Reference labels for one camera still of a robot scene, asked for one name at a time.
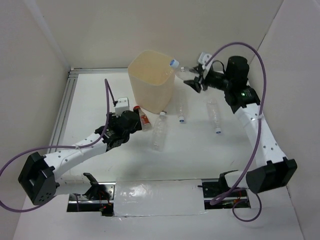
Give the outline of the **red-capped labelled small bottle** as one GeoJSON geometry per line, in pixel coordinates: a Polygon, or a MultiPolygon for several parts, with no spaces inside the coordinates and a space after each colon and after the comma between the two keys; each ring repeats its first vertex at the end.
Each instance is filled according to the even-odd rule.
{"type": "Polygon", "coordinates": [[[152,128],[152,125],[147,117],[147,115],[143,112],[143,110],[140,108],[140,106],[136,105],[133,108],[133,111],[136,112],[139,115],[140,123],[141,123],[141,129],[146,132],[152,128]]]}

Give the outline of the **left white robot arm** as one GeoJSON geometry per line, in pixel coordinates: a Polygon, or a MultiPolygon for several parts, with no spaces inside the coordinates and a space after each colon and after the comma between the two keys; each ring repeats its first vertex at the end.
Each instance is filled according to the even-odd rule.
{"type": "Polygon", "coordinates": [[[71,149],[29,155],[18,182],[35,206],[63,194],[80,194],[88,200],[97,200],[102,195],[108,199],[110,196],[106,187],[99,184],[92,174],[84,172],[70,179],[62,176],[84,161],[125,144],[131,134],[139,131],[140,126],[139,115],[131,110],[124,111],[120,116],[113,113],[107,127],[99,127],[71,149]]]}

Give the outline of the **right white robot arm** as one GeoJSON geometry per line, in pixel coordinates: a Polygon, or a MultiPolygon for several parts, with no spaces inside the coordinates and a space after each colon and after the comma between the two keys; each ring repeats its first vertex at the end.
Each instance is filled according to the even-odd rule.
{"type": "Polygon", "coordinates": [[[223,72],[214,71],[209,54],[202,54],[193,79],[184,83],[196,92],[215,88],[224,92],[224,98],[233,114],[243,125],[250,144],[256,150],[256,168],[245,173],[245,180],[238,185],[248,188],[254,194],[284,187],[288,184],[298,166],[294,159],[288,159],[277,144],[264,115],[260,112],[261,100],[256,91],[248,85],[249,64],[242,56],[228,59],[223,72]]]}

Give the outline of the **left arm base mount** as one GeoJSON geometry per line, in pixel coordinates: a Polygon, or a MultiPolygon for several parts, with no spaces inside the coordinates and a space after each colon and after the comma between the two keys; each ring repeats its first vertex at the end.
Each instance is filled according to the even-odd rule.
{"type": "Polygon", "coordinates": [[[100,182],[99,190],[93,196],[70,194],[67,213],[100,213],[104,217],[114,216],[116,182],[100,182]]]}

